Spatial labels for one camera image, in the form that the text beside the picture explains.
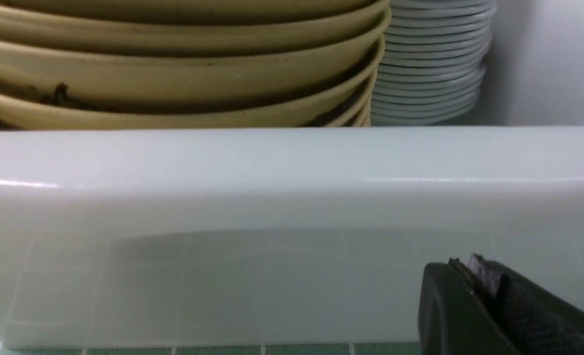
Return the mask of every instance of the yellow bowl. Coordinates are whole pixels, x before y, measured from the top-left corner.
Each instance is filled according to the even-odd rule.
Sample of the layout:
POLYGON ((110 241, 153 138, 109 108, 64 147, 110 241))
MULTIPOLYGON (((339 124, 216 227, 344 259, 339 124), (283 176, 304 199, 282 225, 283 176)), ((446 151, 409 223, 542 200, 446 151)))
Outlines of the yellow bowl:
POLYGON ((365 106, 364 109, 364 113, 365 113, 365 123, 363 125, 363 127, 371 127, 371 100, 368 101, 368 103, 365 106))
POLYGON ((374 0, 0 0, 1 4, 101 20, 199 25, 303 21, 347 13, 374 0))
POLYGON ((350 13, 254 26, 166 26, 58 16, 0 5, 0 40, 54 49, 136 56, 237 56, 291 52, 359 36, 390 0, 350 13))
POLYGON ((357 92, 353 93, 344 103, 335 109, 319 115, 314 121, 306 124, 310 127, 346 127, 356 122, 357 113, 371 97, 375 87, 377 71, 369 77, 364 85, 360 85, 357 92))
POLYGON ((0 82, 54 104, 111 112, 197 113, 266 106, 332 87, 391 20, 344 42, 281 54, 152 58, 41 49, 0 41, 0 82))
POLYGON ((298 127, 347 101, 377 70, 383 54, 380 38, 366 66, 335 87, 287 103, 231 112, 154 115, 78 110, 24 100, 17 90, 0 86, 0 120, 28 130, 298 127))

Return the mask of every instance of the stain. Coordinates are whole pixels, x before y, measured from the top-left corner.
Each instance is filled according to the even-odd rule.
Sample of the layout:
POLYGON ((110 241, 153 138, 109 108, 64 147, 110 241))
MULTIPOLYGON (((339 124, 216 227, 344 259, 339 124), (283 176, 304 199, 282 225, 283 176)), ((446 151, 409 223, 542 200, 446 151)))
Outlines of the stain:
POLYGON ((57 107, 67 107, 67 108, 76 108, 79 110, 88 110, 88 111, 99 111, 98 108, 92 106, 91 104, 83 103, 82 101, 78 101, 75 99, 71 99, 68 95, 69 86, 60 83, 55 90, 53 91, 53 96, 45 95, 42 97, 40 101, 43 104, 57 106, 57 107))

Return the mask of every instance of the bowl rim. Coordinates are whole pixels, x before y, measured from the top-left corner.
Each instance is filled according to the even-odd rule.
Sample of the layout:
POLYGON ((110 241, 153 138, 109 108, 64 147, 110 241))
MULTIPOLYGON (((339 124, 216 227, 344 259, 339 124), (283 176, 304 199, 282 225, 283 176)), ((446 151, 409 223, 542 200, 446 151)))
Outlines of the bowl rim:
MULTIPOLYGON (((274 110, 272 114, 277 114, 278 112, 286 112, 292 108, 308 107, 314 103, 323 101, 330 97, 333 97, 340 92, 344 92, 349 88, 355 88, 360 83, 364 82, 365 79, 369 78, 373 71, 377 70, 378 63, 382 60, 384 56, 384 37, 380 36, 372 45, 371 50, 369 50, 369 62, 366 67, 362 68, 352 77, 346 79, 342 83, 335 85, 327 90, 321 91, 319 93, 309 95, 306 97, 301 97, 299 99, 294 99, 291 101, 285 101, 284 103, 278 103, 268 106, 246 108, 243 110, 232 110, 232 111, 222 111, 222 112, 205 112, 199 114, 134 114, 134 113, 120 113, 120 112, 97 112, 97 111, 86 111, 78 110, 75 108, 57 107, 49 106, 41 103, 35 103, 33 101, 27 101, 19 97, 8 96, 6 94, 0 94, 0 106, 13 106, 17 108, 26 108, 33 111, 39 110, 40 112, 51 112, 53 115, 59 115, 62 117, 67 117, 68 121, 83 121, 88 119, 88 115, 92 115, 93 119, 104 119, 104 120, 150 120, 158 119, 160 117, 171 120, 184 120, 186 116, 191 119, 211 119, 220 114, 228 114, 231 112, 241 112, 242 115, 251 115, 255 112, 260 112, 263 110, 274 110)), ((8 122, 5 119, 1 119, 6 123, 18 126, 13 122, 8 122)))
POLYGON ((119 21, 109 21, 109 20, 96 20, 93 18, 83 18, 75 16, 66 16, 61 14, 51 14, 44 13, 40 11, 33 11, 30 9, 22 9, 19 7, 5 6, 0 4, 0 16, 5 16, 6 21, 13 22, 23 22, 30 23, 32 25, 39 26, 57 26, 65 25, 66 29, 76 29, 76 30, 101 30, 106 32, 125 32, 136 30, 141 31, 146 35, 148 34, 165 34, 168 32, 176 32, 182 36, 185 35, 184 32, 197 32, 195 35, 202 33, 208 33, 211 30, 219 32, 219 34, 228 34, 232 31, 234 34, 243 35, 244 32, 251 33, 255 31, 262 30, 292 30, 295 27, 303 29, 304 27, 310 25, 316 25, 319 23, 330 23, 330 22, 341 22, 347 20, 348 18, 355 18, 361 16, 361 14, 373 14, 381 13, 382 9, 388 8, 391 0, 376 0, 376 2, 371 3, 365 7, 357 9, 355 11, 349 11, 348 13, 337 14, 333 16, 328 16, 324 18, 317 18, 313 20, 297 21, 297 22, 285 22, 285 23, 272 23, 267 25, 215 25, 215 26, 202 26, 202 25, 160 25, 153 23, 139 23, 139 22, 119 22, 119 21))
POLYGON ((391 9, 388 7, 382 14, 382 20, 377 22, 372 29, 366 31, 364 34, 355 36, 348 40, 322 47, 312 49, 296 50, 293 52, 283 52, 276 54, 260 54, 256 56, 232 56, 232 57, 183 57, 183 58, 167 58, 167 57, 149 57, 149 56, 119 56, 114 54, 97 54, 85 52, 73 52, 71 50, 48 49, 41 47, 32 47, 30 45, 23 45, 0 40, 0 50, 3 52, 17 52, 20 54, 38 56, 38 57, 52 57, 67 59, 70 61, 80 61, 84 63, 117 63, 119 65, 152 65, 158 67, 164 66, 183 66, 189 65, 191 67, 211 67, 213 65, 234 65, 237 63, 263 63, 272 61, 289 61, 291 58, 314 56, 317 52, 331 52, 339 50, 341 47, 348 47, 351 43, 356 43, 367 38, 372 38, 375 42, 380 34, 384 33, 386 27, 391 22, 391 9))

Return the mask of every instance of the stack of white plates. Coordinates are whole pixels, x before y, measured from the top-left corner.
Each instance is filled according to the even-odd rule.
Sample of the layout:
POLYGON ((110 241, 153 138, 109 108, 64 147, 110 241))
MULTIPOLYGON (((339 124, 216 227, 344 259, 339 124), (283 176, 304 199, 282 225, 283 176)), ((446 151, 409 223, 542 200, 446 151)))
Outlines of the stack of white plates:
POLYGON ((434 124, 475 107, 495 0, 392 0, 374 126, 434 124))

